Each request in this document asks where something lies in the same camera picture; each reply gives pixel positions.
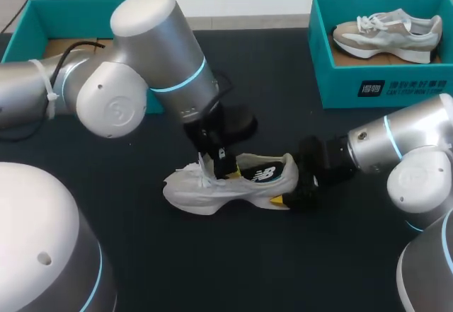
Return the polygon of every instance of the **screw hole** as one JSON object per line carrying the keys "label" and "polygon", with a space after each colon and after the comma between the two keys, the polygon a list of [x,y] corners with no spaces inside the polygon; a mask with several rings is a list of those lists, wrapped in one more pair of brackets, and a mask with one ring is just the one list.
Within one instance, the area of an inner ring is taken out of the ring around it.
{"label": "screw hole", "polygon": [[38,254],[38,261],[45,266],[52,264],[52,258],[46,252]]}

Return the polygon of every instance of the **shoe tongue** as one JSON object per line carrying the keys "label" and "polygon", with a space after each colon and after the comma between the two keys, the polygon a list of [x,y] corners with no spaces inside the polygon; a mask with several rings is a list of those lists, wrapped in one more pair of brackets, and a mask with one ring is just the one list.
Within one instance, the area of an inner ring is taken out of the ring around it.
{"label": "shoe tongue", "polygon": [[412,27],[412,22],[411,22],[411,20],[410,20],[409,18],[404,18],[404,19],[402,20],[402,22],[403,22],[404,26],[406,27],[406,30],[407,30],[408,32],[411,32],[411,27]]}
{"label": "shoe tongue", "polygon": [[200,164],[203,174],[208,178],[214,178],[214,161],[209,157],[208,154],[205,154],[203,157],[201,153],[198,153],[198,163]]}

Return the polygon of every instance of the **new balance logo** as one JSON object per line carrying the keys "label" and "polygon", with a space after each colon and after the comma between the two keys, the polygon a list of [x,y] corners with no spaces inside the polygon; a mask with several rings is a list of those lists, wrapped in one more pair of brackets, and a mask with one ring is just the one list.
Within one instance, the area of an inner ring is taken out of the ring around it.
{"label": "new balance logo", "polygon": [[255,176],[253,176],[252,181],[263,181],[265,179],[270,178],[272,175],[274,175],[275,172],[275,167],[269,167],[266,168],[264,171],[258,171],[256,172]]}

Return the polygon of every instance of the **beige sneaker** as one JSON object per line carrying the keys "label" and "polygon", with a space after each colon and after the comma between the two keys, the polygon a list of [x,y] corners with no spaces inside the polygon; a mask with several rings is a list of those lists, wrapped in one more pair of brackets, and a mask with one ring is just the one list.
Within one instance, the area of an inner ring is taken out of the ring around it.
{"label": "beige sneaker", "polygon": [[430,63],[442,37],[442,19],[414,18],[398,9],[357,17],[333,30],[333,41],[340,50],[361,59],[380,52],[394,54],[406,61]]}

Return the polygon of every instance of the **black cable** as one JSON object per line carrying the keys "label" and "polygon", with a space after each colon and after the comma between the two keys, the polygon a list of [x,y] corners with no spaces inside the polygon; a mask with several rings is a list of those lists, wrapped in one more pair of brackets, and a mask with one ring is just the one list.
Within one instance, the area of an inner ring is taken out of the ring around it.
{"label": "black cable", "polygon": [[13,24],[14,20],[17,18],[17,16],[19,16],[19,15],[21,14],[22,10],[23,10],[23,9],[25,8],[25,6],[27,5],[28,1],[29,1],[29,0],[25,0],[25,2],[23,2],[23,5],[22,5],[21,8],[19,9],[19,11],[14,15],[14,17],[11,19],[11,21],[9,21],[9,23],[6,25],[6,27],[3,28],[3,29],[0,31],[0,34],[3,34],[3,33],[6,31],[6,29],[8,29],[9,26],[10,26],[11,24]]}
{"label": "black cable", "polygon": [[[102,44],[97,43],[97,42],[91,42],[91,41],[78,41],[78,42],[75,42],[74,44],[70,45],[68,48],[66,48],[66,50],[64,51],[62,56],[59,58],[57,66],[55,67],[55,70],[54,70],[54,72],[52,73],[52,75],[50,77],[50,85],[52,86],[52,89],[54,88],[55,81],[57,80],[57,76],[58,76],[59,71],[63,67],[64,61],[68,57],[69,53],[74,48],[78,47],[79,45],[93,45],[94,47],[105,48],[105,45],[102,45]],[[45,96],[45,105],[44,105],[44,108],[42,110],[42,117],[41,117],[41,120],[37,123],[35,129],[33,129],[30,133],[28,133],[27,135],[25,135],[23,137],[16,137],[16,138],[0,137],[0,141],[1,142],[20,142],[20,141],[24,141],[24,140],[27,140],[27,139],[33,137],[36,133],[38,133],[38,131],[42,127],[42,124],[47,119],[47,115],[46,114],[47,114],[47,108],[48,107],[49,107],[49,100],[47,99],[47,96]]]}

